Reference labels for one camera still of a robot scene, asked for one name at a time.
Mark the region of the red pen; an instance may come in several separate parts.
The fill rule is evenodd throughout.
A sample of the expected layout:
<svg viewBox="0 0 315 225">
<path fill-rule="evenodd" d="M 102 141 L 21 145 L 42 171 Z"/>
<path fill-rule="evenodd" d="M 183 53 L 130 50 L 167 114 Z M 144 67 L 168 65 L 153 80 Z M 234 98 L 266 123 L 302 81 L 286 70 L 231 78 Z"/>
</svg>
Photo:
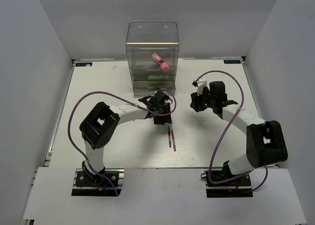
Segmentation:
<svg viewBox="0 0 315 225">
<path fill-rule="evenodd" d="M 176 143 L 175 143 L 175 136 L 174 136 L 173 128 L 171 128 L 171 137 L 172 137 L 172 143 L 173 143 L 173 150 L 174 152 L 176 152 Z"/>
</svg>

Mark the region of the purple pen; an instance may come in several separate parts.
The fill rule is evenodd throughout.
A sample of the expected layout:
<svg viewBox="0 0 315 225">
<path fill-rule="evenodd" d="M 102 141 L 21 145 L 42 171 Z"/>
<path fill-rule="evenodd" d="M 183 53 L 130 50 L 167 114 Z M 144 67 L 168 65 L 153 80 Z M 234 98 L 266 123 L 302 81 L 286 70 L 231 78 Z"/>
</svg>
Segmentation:
<svg viewBox="0 0 315 225">
<path fill-rule="evenodd" d="M 169 148 L 172 147 L 172 143 L 171 143 L 171 132 L 170 132 L 170 127 L 168 126 L 168 142 L 169 142 Z"/>
</svg>

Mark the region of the green capped highlighter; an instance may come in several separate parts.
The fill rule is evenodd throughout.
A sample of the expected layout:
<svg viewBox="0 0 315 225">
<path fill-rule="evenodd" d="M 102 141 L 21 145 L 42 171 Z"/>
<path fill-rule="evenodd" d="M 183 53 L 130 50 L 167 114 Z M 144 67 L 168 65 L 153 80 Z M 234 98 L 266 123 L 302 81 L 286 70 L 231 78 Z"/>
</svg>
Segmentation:
<svg viewBox="0 0 315 225">
<path fill-rule="evenodd" d="M 165 80 L 168 79 L 168 75 L 148 75 L 148 80 Z"/>
</svg>

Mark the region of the pink capped clip jar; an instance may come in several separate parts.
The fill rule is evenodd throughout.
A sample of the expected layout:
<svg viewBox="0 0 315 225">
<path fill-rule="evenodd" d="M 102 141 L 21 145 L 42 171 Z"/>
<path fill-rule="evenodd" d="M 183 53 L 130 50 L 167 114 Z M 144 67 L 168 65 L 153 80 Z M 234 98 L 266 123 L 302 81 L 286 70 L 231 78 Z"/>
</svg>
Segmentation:
<svg viewBox="0 0 315 225">
<path fill-rule="evenodd" d="M 159 68 L 162 71 L 168 71 L 169 70 L 168 63 L 166 63 L 157 52 L 153 52 L 151 57 L 152 57 L 153 61 L 159 66 Z"/>
</svg>

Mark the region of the clear plastic drawer organizer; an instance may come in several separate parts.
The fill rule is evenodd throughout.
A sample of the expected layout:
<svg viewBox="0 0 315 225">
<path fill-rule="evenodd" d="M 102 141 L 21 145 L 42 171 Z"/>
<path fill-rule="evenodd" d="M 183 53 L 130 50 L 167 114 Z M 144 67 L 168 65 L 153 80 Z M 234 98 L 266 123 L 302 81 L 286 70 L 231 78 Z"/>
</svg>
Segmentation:
<svg viewBox="0 0 315 225">
<path fill-rule="evenodd" d="M 176 22 L 130 22 L 126 36 L 126 56 L 135 97 L 152 95 L 161 88 L 175 94 L 179 58 Z"/>
</svg>

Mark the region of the green pen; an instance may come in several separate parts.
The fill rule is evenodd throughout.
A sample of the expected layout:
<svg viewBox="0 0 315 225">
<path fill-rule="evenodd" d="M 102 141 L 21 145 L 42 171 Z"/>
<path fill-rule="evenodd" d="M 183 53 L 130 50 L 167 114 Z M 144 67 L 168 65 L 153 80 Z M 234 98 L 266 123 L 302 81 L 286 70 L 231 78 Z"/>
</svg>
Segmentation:
<svg viewBox="0 0 315 225">
<path fill-rule="evenodd" d="M 166 87 L 147 87 L 149 90 L 168 90 Z"/>
</svg>

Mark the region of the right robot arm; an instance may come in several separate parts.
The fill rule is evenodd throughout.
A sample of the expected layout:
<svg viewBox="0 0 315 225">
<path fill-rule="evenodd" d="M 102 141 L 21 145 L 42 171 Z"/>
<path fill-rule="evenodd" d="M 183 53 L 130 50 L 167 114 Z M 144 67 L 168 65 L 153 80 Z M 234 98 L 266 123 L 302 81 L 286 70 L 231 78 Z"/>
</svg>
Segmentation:
<svg viewBox="0 0 315 225">
<path fill-rule="evenodd" d="M 209 169 L 208 180 L 213 185 L 234 185 L 240 177 L 257 168 L 278 164 L 288 159 L 281 124 L 278 121 L 267 121 L 243 109 L 236 101 L 229 100 L 222 81 L 207 83 L 206 80 L 195 80 L 197 88 L 192 93 L 190 107 L 195 112 L 207 108 L 222 120 L 228 122 L 227 127 L 235 126 L 246 136 L 246 150 L 241 156 L 226 161 L 218 177 Z"/>
</svg>

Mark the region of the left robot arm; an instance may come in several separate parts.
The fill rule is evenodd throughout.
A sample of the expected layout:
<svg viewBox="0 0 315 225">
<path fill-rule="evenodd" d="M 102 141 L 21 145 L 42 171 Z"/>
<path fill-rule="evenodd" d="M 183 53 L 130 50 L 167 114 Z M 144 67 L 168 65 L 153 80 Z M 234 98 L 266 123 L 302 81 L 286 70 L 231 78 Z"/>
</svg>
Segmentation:
<svg viewBox="0 0 315 225">
<path fill-rule="evenodd" d="M 118 125 L 153 119 L 155 125 L 171 124 L 171 98 L 162 90 L 153 96 L 145 96 L 140 103 L 126 101 L 124 105 L 109 106 L 99 102 L 79 126 L 86 146 L 86 160 L 83 170 L 93 185 L 103 182 L 105 166 L 103 163 L 104 147 L 112 138 Z"/>
</svg>

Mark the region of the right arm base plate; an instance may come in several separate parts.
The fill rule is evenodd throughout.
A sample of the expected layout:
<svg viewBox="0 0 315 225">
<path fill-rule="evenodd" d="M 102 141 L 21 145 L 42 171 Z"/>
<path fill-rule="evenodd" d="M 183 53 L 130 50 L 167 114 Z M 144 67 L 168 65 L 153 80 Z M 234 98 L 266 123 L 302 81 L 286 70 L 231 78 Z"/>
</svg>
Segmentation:
<svg viewBox="0 0 315 225">
<path fill-rule="evenodd" d="M 223 184 L 212 184 L 208 178 L 208 170 L 201 173 L 200 178 L 206 182 L 207 198 L 244 198 L 253 197 L 249 175 Z"/>
</svg>

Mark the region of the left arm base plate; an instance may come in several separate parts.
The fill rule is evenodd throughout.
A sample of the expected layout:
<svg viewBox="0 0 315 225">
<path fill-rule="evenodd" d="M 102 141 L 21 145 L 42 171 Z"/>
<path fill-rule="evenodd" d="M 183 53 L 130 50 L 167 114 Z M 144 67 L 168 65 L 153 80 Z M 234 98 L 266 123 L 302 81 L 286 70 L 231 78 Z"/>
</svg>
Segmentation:
<svg viewBox="0 0 315 225">
<path fill-rule="evenodd" d="M 76 169 L 71 195 L 116 197 L 123 188 L 124 170 L 105 169 L 104 175 L 111 180 L 114 187 L 103 177 L 93 181 L 83 169 Z"/>
</svg>

